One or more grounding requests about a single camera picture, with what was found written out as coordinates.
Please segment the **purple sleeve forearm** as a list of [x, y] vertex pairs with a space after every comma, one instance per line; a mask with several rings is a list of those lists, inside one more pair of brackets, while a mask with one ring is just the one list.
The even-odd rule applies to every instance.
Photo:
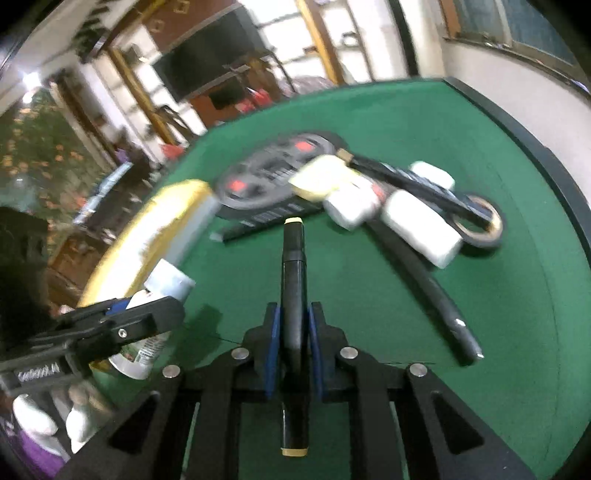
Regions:
[[65, 461], [39, 446], [14, 421], [1, 418], [1, 478], [54, 479]]

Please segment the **white gloved left hand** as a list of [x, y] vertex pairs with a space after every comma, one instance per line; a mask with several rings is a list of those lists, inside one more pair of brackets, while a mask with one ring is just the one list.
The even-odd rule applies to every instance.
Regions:
[[115, 413], [114, 405], [84, 380], [18, 395], [12, 410], [21, 429], [43, 450], [68, 461]]

